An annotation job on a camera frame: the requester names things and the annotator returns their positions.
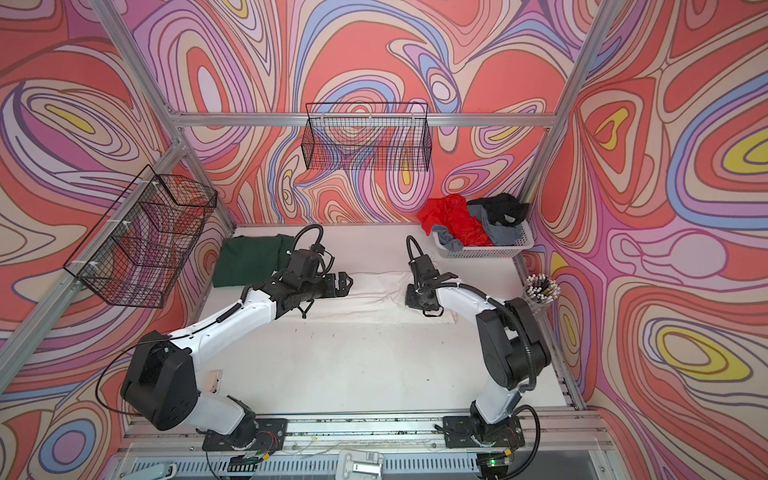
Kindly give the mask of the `white printed t-shirt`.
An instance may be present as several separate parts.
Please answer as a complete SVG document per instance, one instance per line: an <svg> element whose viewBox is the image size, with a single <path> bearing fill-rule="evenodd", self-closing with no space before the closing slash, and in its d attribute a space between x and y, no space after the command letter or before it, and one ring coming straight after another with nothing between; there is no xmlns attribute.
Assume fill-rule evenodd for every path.
<svg viewBox="0 0 768 480"><path fill-rule="evenodd" d="M350 278L353 285L346 297L318 299L305 318L293 310L281 320L375 325L437 325L458 321L454 313L428 317L419 309L407 307L405 295L412 281L409 272L359 272L352 273Z"/></svg>

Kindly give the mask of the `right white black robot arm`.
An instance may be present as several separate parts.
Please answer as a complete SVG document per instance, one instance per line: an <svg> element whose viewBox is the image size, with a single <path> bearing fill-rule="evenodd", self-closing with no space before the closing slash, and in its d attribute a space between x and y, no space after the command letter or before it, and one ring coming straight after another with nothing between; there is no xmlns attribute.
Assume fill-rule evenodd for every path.
<svg viewBox="0 0 768 480"><path fill-rule="evenodd" d="M441 273L426 254L410 259L409 267L413 281L406 290L406 306L427 317L449 311L473 322L488 373L469 413L445 416L437 425L445 445L512 451L522 447L519 414L530 408L522 397L536 388L538 376L551 363L529 304L521 298L502 302L453 273Z"/></svg>

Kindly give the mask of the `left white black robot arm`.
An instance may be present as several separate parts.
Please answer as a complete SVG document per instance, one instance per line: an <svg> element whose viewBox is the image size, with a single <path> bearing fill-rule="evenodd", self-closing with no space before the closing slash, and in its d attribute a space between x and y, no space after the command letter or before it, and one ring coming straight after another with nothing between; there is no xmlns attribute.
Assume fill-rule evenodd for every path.
<svg viewBox="0 0 768 480"><path fill-rule="evenodd" d="M354 284L334 273L322 249L292 252L288 266L243 288L230 307L186 328L152 331L136 345L120 395L157 430L189 425L231 450L255 446L261 431L255 412L232 397L206 392L197 373L216 355L287 313L307 314L318 299L344 298Z"/></svg>

